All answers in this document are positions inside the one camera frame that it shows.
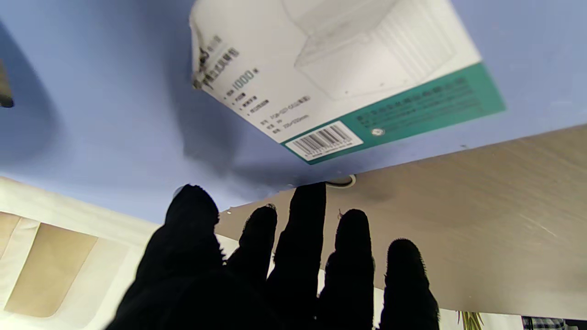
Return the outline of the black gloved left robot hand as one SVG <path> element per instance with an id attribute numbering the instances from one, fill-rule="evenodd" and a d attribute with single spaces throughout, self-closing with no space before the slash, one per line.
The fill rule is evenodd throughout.
<path id="1" fill-rule="evenodd" d="M 172 199 L 109 330 L 371 330 L 375 261 L 360 209 L 340 217 L 318 291 L 327 204 L 324 182 L 300 186 L 275 240 L 277 211 L 256 209 L 224 258 L 219 211 L 197 185 Z"/>

